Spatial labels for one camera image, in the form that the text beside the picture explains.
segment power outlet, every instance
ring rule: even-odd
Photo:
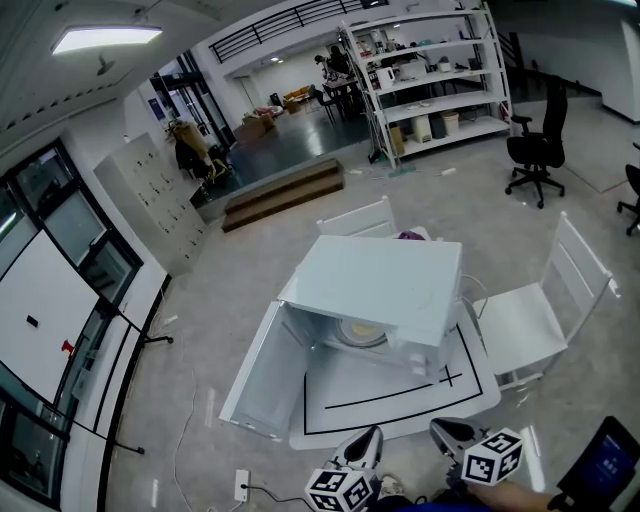
[[[245,502],[249,499],[249,475],[246,469],[236,469],[236,501]],[[246,485],[247,488],[243,489],[241,485]]]

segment shelf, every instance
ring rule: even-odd
[[[450,142],[458,142],[472,137],[509,130],[510,128],[509,124],[490,116],[479,117],[475,122],[462,121],[460,123],[460,131],[454,135],[448,135],[442,139],[433,139],[429,142],[416,142],[413,139],[409,139],[404,143],[404,154],[400,155],[400,158],[419,153],[426,149],[444,146]]]
[[[422,12],[419,14],[407,14],[406,16],[395,16],[393,18],[383,18],[381,20],[363,23],[347,27],[352,32],[359,32],[369,28],[383,27],[385,25],[397,25],[402,22],[428,20],[432,18],[455,18],[457,16],[469,16],[471,14],[487,14],[489,11],[485,9],[465,9],[464,11],[440,11],[440,12]]]
[[[402,91],[403,89],[409,89],[411,87],[418,87],[419,85],[433,84],[436,82],[442,82],[444,80],[453,80],[454,78],[465,78],[469,76],[479,76],[486,75],[488,73],[499,73],[501,69],[478,69],[472,70],[468,69],[466,71],[447,71],[446,73],[441,73],[440,71],[433,71],[431,73],[427,73],[424,78],[419,80],[406,80],[403,82],[394,85],[393,87],[388,87],[386,89],[376,89],[376,93],[378,96],[382,94],[389,94],[391,92]]]
[[[425,46],[414,46],[412,48],[407,48],[406,50],[397,50],[395,52],[381,53],[380,55],[374,55],[373,57],[367,57],[362,59],[364,64],[369,62],[375,62],[377,60],[388,59],[390,57],[399,57],[400,55],[407,55],[409,53],[423,52],[426,50],[439,50],[442,48],[453,48],[455,46],[466,46],[470,44],[484,44],[484,43],[493,43],[494,39],[464,39],[462,41],[448,41],[446,43],[434,43],[428,44]]]
[[[412,117],[423,116],[433,112],[443,112],[445,110],[468,107],[470,105],[498,103],[500,101],[505,101],[506,99],[507,98],[504,96],[487,91],[463,92],[461,94],[450,94],[448,96],[422,100],[422,102],[432,103],[432,105],[429,105],[428,107],[418,107],[415,109],[407,108],[412,105],[420,105],[421,102],[416,101],[415,103],[385,108],[384,115],[387,118],[388,123],[393,123],[401,121],[402,119],[410,119]]]

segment person's arm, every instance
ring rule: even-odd
[[[546,512],[553,498],[513,482],[500,482],[495,487],[468,483],[467,489],[495,512]]]

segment chair backrest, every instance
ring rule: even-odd
[[[384,238],[397,232],[396,222],[387,196],[377,203],[363,206],[329,220],[319,220],[323,235],[366,236]]]
[[[547,165],[560,167],[564,163],[562,128],[567,117],[567,89],[560,78],[551,76],[547,80],[547,110],[542,131],[547,139]]]
[[[634,167],[633,165],[627,164],[625,171],[627,172],[629,185],[631,185],[631,188],[634,190],[634,192],[640,196],[640,169]]]
[[[541,285],[549,278],[553,265],[573,300],[578,305],[580,316],[569,334],[567,343],[577,334],[595,308],[611,280],[609,272],[587,245],[578,230],[569,222],[567,214],[560,214],[560,222],[553,239],[551,254],[547,260]]]

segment metal shelving unit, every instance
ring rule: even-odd
[[[393,52],[380,53],[373,56],[361,57],[358,51],[358,37],[370,33],[373,29],[391,28],[397,24],[408,22],[420,22],[428,20],[438,20],[446,18],[460,18],[465,24],[470,39],[435,43],[427,46],[417,46],[397,50]],[[372,127],[371,135],[375,147],[379,147],[389,158],[391,166],[395,169],[401,157],[412,155],[420,151],[426,151],[435,147],[443,146],[452,142],[459,142],[479,137],[490,133],[511,130],[508,122],[511,114],[511,97],[507,74],[504,67],[502,50],[498,43],[498,33],[493,23],[493,18],[487,4],[483,4],[482,9],[466,9],[445,12],[425,12],[410,14],[407,16],[396,16],[370,23],[356,26],[343,25],[343,41],[347,46],[347,51],[352,64],[359,70],[356,73],[361,90],[365,93],[364,102],[366,114]],[[426,76],[414,80],[397,81],[392,87],[384,89],[374,89],[369,79],[368,65],[381,61],[382,59],[398,57],[401,55],[429,52],[431,50],[443,50],[460,46],[471,46],[474,49],[475,57],[481,63],[482,68],[478,70],[466,69],[463,71],[450,71],[446,73],[434,71]],[[435,98],[424,98],[414,103],[383,108],[380,97],[393,94],[398,91],[418,87],[422,85],[434,84],[456,78],[468,78],[478,76],[482,84],[482,90],[473,92],[463,92],[459,94],[449,94]],[[446,110],[455,110],[470,106],[486,106],[487,115],[482,115],[473,121],[462,121],[459,124],[457,133],[447,135],[444,138],[432,139],[427,142],[418,142],[409,139],[405,142],[405,151],[401,155],[396,155],[391,145],[389,124],[410,119],[412,117],[436,114]]]

